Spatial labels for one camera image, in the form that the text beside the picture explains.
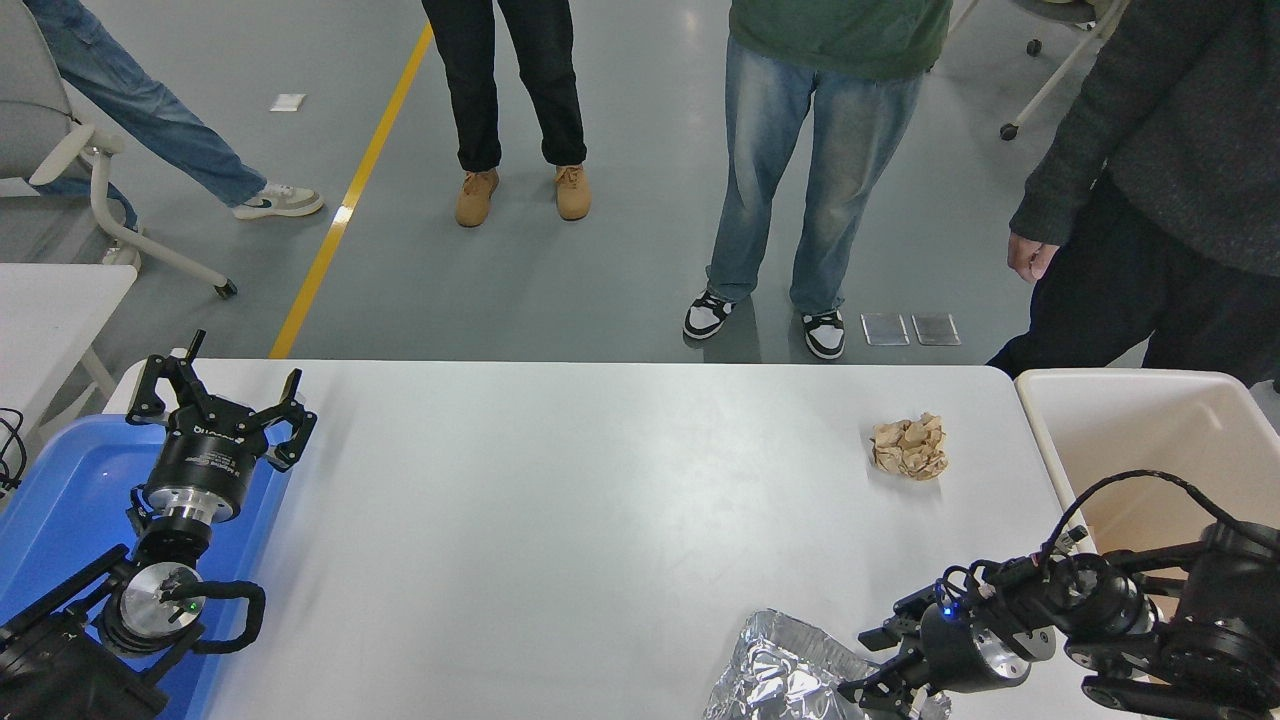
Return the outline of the person's right hand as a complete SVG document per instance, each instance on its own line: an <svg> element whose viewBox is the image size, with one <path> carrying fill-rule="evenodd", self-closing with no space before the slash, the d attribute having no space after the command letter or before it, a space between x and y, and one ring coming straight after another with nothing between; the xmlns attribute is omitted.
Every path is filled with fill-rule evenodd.
<svg viewBox="0 0 1280 720"><path fill-rule="evenodd" d="M1007 268L1027 283L1036 284L1044 277L1059 250L1057 245L1033 241L1016 232L1010 232Z"/></svg>

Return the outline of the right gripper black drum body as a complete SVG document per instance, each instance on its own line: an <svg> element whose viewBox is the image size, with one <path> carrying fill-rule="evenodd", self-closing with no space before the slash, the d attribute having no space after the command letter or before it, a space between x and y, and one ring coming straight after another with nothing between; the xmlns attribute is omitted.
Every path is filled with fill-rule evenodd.
<svg viewBox="0 0 1280 720"><path fill-rule="evenodd" d="M1002 685L1002 641L980 623L947 616L938 603L922 618L920 652L934 689L975 693Z"/></svg>

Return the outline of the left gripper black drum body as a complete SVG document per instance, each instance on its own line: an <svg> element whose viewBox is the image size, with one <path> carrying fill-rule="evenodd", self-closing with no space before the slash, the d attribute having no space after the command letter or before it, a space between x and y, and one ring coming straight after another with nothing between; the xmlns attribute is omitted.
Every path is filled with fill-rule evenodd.
<svg viewBox="0 0 1280 720"><path fill-rule="evenodd" d="M242 436L234 427L210 429L170 416L163 450L145 484L146 501L166 507L177 495L192 489L215 496L216 507L239 507L266 448L264 429Z"/></svg>

